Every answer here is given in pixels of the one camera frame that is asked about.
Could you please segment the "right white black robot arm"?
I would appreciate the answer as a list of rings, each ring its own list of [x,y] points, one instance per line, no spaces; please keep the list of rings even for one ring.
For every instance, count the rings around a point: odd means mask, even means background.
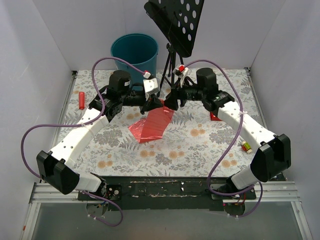
[[[197,70],[196,82],[187,76],[187,72],[188,68],[184,65],[173,70],[178,80],[171,86],[164,105],[177,110],[187,101],[202,102],[207,111],[235,130],[254,152],[250,165],[230,176],[213,193],[237,199],[246,188],[257,182],[266,183],[291,166],[291,141],[288,136],[269,131],[244,112],[239,100],[219,89],[217,76],[211,68]]]

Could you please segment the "red plastic trash bag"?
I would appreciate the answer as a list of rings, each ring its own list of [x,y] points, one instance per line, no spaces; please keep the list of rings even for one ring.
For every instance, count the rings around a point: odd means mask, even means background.
[[[139,144],[159,140],[171,123],[175,111],[163,106],[148,112],[146,118],[128,127],[133,137]]]

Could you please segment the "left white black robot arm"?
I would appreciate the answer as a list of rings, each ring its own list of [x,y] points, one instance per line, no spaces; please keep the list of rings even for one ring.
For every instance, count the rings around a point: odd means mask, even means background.
[[[143,75],[142,90],[135,91],[131,76],[127,71],[116,70],[109,77],[109,84],[102,87],[84,112],[80,125],[49,152],[41,151],[37,166],[42,180],[67,195],[74,190],[87,191],[95,200],[106,196],[106,181],[92,172],[79,172],[74,169],[76,160],[91,140],[124,106],[139,107],[141,113],[161,108],[163,103],[156,96],[160,90],[156,77],[149,72]]]

